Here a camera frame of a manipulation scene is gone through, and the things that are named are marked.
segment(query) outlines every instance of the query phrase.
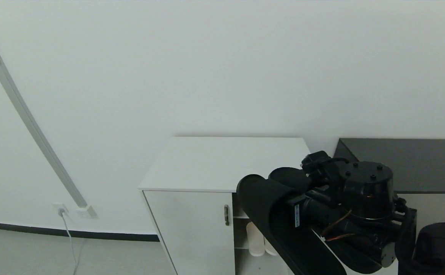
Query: slipper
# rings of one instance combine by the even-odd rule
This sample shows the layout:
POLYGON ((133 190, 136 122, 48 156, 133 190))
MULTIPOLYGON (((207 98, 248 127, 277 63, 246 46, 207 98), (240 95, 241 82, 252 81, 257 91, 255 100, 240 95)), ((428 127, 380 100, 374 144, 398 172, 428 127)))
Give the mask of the slipper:
POLYGON ((278 256, 277 251, 273 248, 273 245, 265 238, 265 251, 271 256, 278 256))
POLYGON ((263 256, 265 254, 265 238, 263 234, 252 222, 246 225, 246 232, 248 234, 250 254, 254 257, 263 256))

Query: open shelf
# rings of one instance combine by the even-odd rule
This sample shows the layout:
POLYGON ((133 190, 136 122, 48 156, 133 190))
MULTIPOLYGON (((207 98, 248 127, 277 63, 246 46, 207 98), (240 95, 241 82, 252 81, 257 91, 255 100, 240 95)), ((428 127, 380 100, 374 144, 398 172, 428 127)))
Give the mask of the open shelf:
POLYGON ((234 248, 235 249, 249 249, 248 236, 246 233, 246 225, 250 222, 248 219, 234 219, 234 248))
POLYGON ((287 275, 288 267, 280 256, 265 253, 254 257, 249 250, 235 249, 236 275, 287 275))
POLYGON ((233 193, 233 218, 234 219, 248 219, 248 215, 243 211, 239 205, 236 193, 233 193))

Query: white wall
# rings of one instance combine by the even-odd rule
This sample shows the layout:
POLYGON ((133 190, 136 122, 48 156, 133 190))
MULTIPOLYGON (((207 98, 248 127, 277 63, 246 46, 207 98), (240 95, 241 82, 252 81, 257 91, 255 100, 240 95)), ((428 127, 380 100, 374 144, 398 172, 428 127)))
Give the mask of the white wall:
MULTIPOLYGON (((445 138, 445 2, 0 1, 0 53, 98 212, 77 230, 154 233, 136 187, 173 134, 445 138)), ((61 228, 51 202, 0 87, 0 222, 61 228)))

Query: white power cord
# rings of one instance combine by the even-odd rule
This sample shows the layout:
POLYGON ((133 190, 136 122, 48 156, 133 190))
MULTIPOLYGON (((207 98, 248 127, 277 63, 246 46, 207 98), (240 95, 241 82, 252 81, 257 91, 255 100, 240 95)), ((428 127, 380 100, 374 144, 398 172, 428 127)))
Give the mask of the white power cord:
POLYGON ((70 244, 71 244, 71 254, 73 255, 73 259, 74 259, 74 270, 73 270, 73 275, 76 274, 76 270, 78 268, 78 263, 79 261, 76 261, 76 257, 74 256, 74 250, 73 250, 73 239, 71 238, 71 234, 69 233, 68 230, 68 226, 66 225, 66 220, 65 217, 63 217, 63 213, 65 213, 64 209, 59 209, 58 210, 58 215, 63 219, 63 222, 65 223, 65 228, 66 228, 66 233, 68 233, 68 237, 70 238, 70 244))

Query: black baseboard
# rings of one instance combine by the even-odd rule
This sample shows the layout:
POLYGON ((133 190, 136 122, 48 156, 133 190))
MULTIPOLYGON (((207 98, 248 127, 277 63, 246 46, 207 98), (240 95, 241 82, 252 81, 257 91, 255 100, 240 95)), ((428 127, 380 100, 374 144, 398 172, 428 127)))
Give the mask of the black baseboard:
MULTIPOLYGON (((38 228, 29 226, 16 226, 0 223, 0 230, 9 230, 23 233, 33 233, 41 235, 53 235, 68 237, 66 230, 38 228)), ((100 239, 100 240, 119 240, 119 241, 141 241, 141 242, 159 242, 158 235, 140 235, 140 234, 123 234, 123 233, 97 233, 72 231, 70 234, 74 238, 100 239)))

